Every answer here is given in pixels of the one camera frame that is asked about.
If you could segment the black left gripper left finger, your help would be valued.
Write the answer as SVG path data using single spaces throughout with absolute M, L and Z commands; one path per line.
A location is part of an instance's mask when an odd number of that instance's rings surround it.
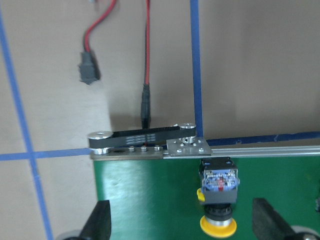
M 81 230 L 62 233 L 56 240 L 109 240 L 110 237 L 110 201 L 99 200 Z

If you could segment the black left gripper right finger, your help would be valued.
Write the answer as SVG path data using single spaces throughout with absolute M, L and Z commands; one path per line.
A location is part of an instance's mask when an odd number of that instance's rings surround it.
M 309 228 L 295 230 L 265 198 L 252 200 L 252 232 L 258 240 L 318 240 Z

